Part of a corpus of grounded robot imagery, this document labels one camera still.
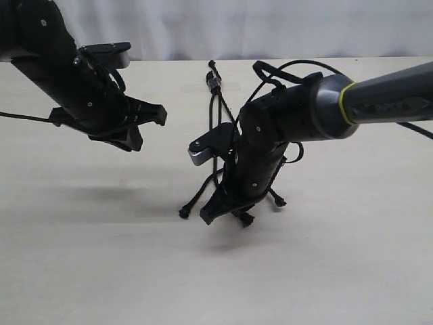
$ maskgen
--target wall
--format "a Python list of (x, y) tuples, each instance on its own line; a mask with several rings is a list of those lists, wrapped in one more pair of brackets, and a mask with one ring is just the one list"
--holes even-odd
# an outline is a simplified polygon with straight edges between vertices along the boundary
[(80, 45), (133, 60), (433, 55), (433, 0), (56, 0)]

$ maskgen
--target white backdrop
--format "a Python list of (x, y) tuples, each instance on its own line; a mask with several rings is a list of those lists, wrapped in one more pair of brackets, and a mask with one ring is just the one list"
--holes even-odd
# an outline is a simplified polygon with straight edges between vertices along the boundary
[(79, 45), (133, 60), (433, 55), (432, 0), (56, 0)]

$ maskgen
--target table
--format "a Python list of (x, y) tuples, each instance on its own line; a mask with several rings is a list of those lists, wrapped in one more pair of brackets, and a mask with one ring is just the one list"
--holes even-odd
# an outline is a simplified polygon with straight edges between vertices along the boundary
[[(430, 60), (321, 61), (362, 81)], [(258, 85), (253, 63), (217, 62), (235, 113)], [(207, 128), (207, 71), (121, 71), (128, 95), (168, 111), (165, 127), (141, 127), (140, 153), (0, 118), (0, 323), (433, 324), (432, 142), (390, 124), (306, 143), (275, 182), (284, 209), (264, 200), (247, 230), (230, 216), (207, 226), (198, 209), (209, 189), (185, 221), (177, 211), (211, 168), (187, 154)], [(0, 76), (1, 110), (48, 116), (55, 106), (9, 64)]]

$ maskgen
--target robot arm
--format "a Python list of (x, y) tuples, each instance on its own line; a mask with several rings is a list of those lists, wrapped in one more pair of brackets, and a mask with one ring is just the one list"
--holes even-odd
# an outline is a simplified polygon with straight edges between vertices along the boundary
[(54, 1), (0, 0), (0, 59), (10, 60), (61, 106), (49, 120), (128, 152), (141, 149), (139, 125), (166, 121), (161, 105), (124, 94), (117, 69), (128, 66), (130, 48), (117, 43), (77, 49)]
[[(254, 69), (266, 66), (257, 62)], [(284, 152), (290, 143), (344, 139), (366, 123), (433, 119), (433, 62), (361, 83), (342, 74), (312, 74), (291, 88), (274, 84), (278, 87), (271, 93), (240, 111), (242, 134), (232, 150), (227, 148), (223, 180), (200, 211), (207, 224), (227, 213), (244, 213), (261, 201), (286, 162)], [(233, 134), (234, 127), (229, 128)], [(206, 135), (189, 147), (193, 160), (200, 163), (216, 154), (212, 148), (217, 139), (203, 139)], [(194, 148), (196, 142), (200, 148)]]

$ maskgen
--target yellow ring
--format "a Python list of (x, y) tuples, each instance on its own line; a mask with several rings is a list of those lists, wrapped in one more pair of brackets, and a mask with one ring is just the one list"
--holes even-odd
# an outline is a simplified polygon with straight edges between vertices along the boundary
[(346, 92), (347, 89), (351, 88), (352, 86), (354, 86), (356, 84), (357, 83), (351, 83), (350, 85), (343, 88), (343, 90), (340, 93), (340, 98), (338, 99), (338, 105), (340, 107), (341, 114), (342, 114), (344, 120), (350, 125), (355, 125), (355, 123), (353, 123), (347, 116), (346, 110), (344, 109), (344, 106), (343, 106), (343, 96), (344, 96), (344, 93)]

